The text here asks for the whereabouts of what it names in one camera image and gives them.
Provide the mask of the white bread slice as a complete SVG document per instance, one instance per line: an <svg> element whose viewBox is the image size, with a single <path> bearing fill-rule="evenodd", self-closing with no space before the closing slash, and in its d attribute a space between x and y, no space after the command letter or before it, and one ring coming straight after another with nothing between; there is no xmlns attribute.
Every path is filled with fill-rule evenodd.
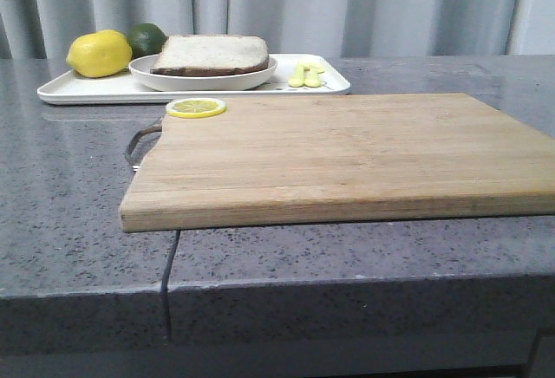
<svg viewBox="0 0 555 378"><path fill-rule="evenodd" d="M257 36L169 36L151 72L183 77L242 75L267 69L269 61L266 42Z"/></svg>

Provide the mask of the white round plate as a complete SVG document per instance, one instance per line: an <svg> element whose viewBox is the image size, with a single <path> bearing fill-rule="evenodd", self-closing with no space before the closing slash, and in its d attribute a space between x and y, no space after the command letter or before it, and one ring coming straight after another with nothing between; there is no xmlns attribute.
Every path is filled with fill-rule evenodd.
<svg viewBox="0 0 555 378"><path fill-rule="evenodd" d="M149 55L132 60L128 69L132 76L142 85L165 92L177 91L242 91L255 88L268 81L277 68L278 60L270 56L267 69L242 75L183 77L156 75L151 67L158 55Z"/></svg>

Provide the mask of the white rectangular tray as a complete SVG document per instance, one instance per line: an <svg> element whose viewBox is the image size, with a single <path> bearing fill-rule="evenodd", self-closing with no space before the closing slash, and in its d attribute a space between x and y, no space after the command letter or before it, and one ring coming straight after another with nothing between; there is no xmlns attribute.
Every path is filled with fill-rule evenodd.
<svg viewBox="0 0 555 378"><path fill-rule="evenodd" d="M38 90L39 98L53 105L100 105L167 103L185 97L215 97L256 95L346 95L351 84L331 64L319 55L272 54L277 63L272 75L261 85L247 90L219 91L156 91L139 82L125 71L105 78L89 79L75 71L66 72L43 84ZM322 85L318 88L293 88L287 80L300 60L311 59L323 68L320 74Z"/></svg>

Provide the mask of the wooden cutting board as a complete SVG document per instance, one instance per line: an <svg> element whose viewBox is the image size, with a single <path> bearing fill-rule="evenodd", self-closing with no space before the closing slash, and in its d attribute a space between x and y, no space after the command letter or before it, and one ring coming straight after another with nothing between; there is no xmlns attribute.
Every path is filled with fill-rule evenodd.
<svg viewBox="0 0 555 378"><path fill-rule="evenodd" d="M467 94L261 96L168 115L124 231L551 214L554 141Z"/></svg>

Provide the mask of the pale green clip pieces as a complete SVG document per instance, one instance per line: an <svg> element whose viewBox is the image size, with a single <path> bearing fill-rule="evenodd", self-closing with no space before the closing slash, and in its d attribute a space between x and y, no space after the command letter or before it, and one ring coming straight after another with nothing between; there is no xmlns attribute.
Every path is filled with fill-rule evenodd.
<svg viewBox="0 0 555 378"><path fill-rule="evenodd" d="M287 83L292 88L319 88L323 85L320 75L324 71L325 69L318 63L298 62Z"/></svg>

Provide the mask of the yellow lemon slice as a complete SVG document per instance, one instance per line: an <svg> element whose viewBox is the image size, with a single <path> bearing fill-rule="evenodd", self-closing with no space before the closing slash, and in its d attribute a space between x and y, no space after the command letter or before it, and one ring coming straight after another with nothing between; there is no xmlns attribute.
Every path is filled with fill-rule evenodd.
<svg viewBox="0 0 555 378"><path fill-rule="evenodd" d="M225 111L226 103L215 98L184 98L166 105L167 114L186 119L211 117Z"/></svg>

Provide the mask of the grey curtain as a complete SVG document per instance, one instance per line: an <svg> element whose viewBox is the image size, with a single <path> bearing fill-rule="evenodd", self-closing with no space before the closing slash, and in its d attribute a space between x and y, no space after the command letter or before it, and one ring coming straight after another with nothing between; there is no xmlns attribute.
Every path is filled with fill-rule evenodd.
<svg viewBox="0 0 555 378"><path fill-rule="evenodd" d="M554 51L554 0L1 0L1 55L62 57L80 35L137 23L330 57Z"/></svg>

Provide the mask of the green lime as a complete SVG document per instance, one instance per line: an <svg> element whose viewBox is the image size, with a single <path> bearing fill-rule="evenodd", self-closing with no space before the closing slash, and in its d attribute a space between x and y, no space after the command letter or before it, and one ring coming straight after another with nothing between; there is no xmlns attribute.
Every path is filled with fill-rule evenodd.
<svg viewBox="0 0 555 378"><path fill-rule="evenodd" d="M133 59L159 54L166 40L167 35L153 23L136 24L127 33Z"/></svg>

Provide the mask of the whole yellow lemon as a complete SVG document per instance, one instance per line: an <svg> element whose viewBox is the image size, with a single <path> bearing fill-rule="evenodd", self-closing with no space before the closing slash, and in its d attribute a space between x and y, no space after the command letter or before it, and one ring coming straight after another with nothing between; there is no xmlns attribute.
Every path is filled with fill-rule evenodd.
<svg viewBox="0 0 555 378"><path fill-rule="evenodd" d="M115 75L132 59L127 38L113 29L104 29L76 38L69 47L66 63L87 78Z"/></svg>

